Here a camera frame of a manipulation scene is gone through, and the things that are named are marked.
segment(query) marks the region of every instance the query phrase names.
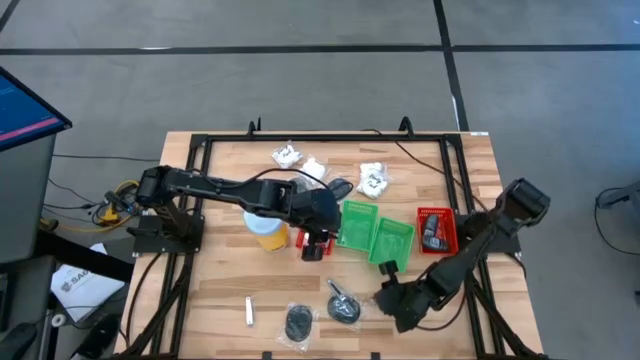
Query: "yellow container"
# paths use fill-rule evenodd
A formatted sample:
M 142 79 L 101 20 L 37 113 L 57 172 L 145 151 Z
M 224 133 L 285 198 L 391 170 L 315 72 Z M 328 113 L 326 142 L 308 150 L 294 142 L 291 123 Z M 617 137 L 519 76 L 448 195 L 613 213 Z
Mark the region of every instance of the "yellow container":
M 287 224 L 280 219 L 263 218 L 245 211 L 244 223 L 267 251 L 280 250 L 289 242 Z

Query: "monitor screen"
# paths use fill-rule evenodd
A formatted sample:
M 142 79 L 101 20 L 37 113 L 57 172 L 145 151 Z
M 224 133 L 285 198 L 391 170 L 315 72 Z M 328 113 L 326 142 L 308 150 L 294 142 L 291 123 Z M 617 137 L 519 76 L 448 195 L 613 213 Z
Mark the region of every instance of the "monitor screen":
M 69 120 L 8 72 L 0 71 L 0 151 L 70 125 Z

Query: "green basket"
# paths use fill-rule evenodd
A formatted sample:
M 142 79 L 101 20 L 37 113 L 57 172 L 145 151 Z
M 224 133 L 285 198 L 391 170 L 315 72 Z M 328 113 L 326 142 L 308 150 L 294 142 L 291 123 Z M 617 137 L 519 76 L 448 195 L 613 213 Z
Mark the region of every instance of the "green basket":
M 346 200 L 342 208 L 342 226 L 336 245 L 369 251 L 377 218 L 377 205 Z
M 371 244 L 369 262 L 381 264 L 395 260 L 398 270 L 405 272 L 411 255 L 415 227 L 387 218 L 380 218 L 378 230 Z

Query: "red plastic basket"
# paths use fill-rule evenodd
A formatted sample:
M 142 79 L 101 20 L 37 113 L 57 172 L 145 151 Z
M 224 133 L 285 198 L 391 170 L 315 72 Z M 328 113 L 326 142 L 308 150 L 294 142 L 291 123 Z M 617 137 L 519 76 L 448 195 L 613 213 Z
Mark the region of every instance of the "red plastic basket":
M 422 246 L 422 234 L 424 224 L 429 215 L 438 215 L 438 230 L 436 237 L 443 239 L 449 245 L 449 251 L 436 251 Z M 418 208 L 418 246 L 422 254 L 455 255 L 458 253 L 458 235 L 456 234 L 456 221 L 451 208 Z
M 302 245 L 304 245 L 305 241 L 304 241 L 304 235 L 306 234 L 306 232 L 304 231 L 299 231 L 298 232 L 298 237 L 296 238 L 296 247 L 298 249 L 302 249 Z M 333 237 L 329 238 L 329 241 L 326 244 L 321 244 L 320 246 L 322 246 L 324 248 L 324 255 L 331 255 L 331 251 L 333 251 L 333 243 L 336 242 L 336 239 L 334 239 Z

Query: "floor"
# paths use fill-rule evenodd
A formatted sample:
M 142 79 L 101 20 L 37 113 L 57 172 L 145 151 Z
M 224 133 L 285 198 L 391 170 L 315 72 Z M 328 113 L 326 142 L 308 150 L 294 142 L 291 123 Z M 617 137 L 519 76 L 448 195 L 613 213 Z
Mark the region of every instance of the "floor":
M 520 237 L 546 353 L 638 357 L 633 294 L 640 290 L 640 261 L 601 241 L 593 204 L 602 189 L 640 180 L 640 45 L 633 45 L 640 44 L 639 2 L 0 0 L 0 6 L 9 9 L 0 18 L 0 65 L 74 121 L 58 136 L 57 153 L 157 158 L 166 131 L 245 129 L 259 116 L 269 130 L 390 130 L 406 115 L 420 130 L 490 132 L 503 181 L 526 177 L 552 198 L 546 219 Z M 445 16 L 446 29 L 439 29 Z M 308 44 L 385 46 L 289 54 L 211 48 Z M 140 55 L 136 48 L 143 47 L 181 48 Z M 74 50 L 86 48 L 98 49 Z M 51 179 L 99 199 L 147 166 L 56 158 Z M 47 202 L 78 199 L 50 187 Z M 86 218 L 80 211 L 65 215 Z M 640 251 L 628 204 L 599 219 L 616 246 Z M 130 251 L 120 231 L 65 235 L 107 242 L 122 256 Z M 65 328 L 57 359 L 68 358 L 81 339 Z

